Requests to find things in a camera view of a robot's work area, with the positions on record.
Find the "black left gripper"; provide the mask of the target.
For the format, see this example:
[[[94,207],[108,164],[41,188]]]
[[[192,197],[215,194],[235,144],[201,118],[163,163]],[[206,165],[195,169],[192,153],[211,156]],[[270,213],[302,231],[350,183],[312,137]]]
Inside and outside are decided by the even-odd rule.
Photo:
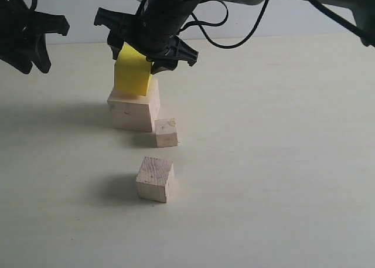
[[[38,0],[1,0],[1,60],[23,74],[35,65],[46,74],[51,68],[47,33],[67,36],[70,25],[63,15],[35,11]]]

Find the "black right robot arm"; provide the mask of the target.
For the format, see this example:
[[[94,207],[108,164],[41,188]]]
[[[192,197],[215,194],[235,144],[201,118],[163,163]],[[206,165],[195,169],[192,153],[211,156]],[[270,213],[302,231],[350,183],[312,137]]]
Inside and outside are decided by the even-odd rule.
[[[117,59],[127,43],[153,63],[151,73],[173,71],[180,61],[197,62],[198,52],[178,34],[199,3],[205,0],[142,0],[135,14],[99,8],[95,26],[106,26],[107,43]],[[243,5],[268,5],[269,0],[214,0]],[[365,46],[374,45],[374,0],[306,0],[324,15],[358,36]]]

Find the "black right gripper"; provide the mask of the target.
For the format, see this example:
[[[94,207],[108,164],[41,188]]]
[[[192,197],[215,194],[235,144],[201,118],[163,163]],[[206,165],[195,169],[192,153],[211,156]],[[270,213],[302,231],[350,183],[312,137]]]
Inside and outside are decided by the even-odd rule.
[[[202,0],[142,0],[136,14],[98,8],[95,26],[110,31],[107,45],[117,60],[125,43],[152,62],[151,74],[174,71],[179,61],[193,66],[199,52],[180,37],[178,31]]]

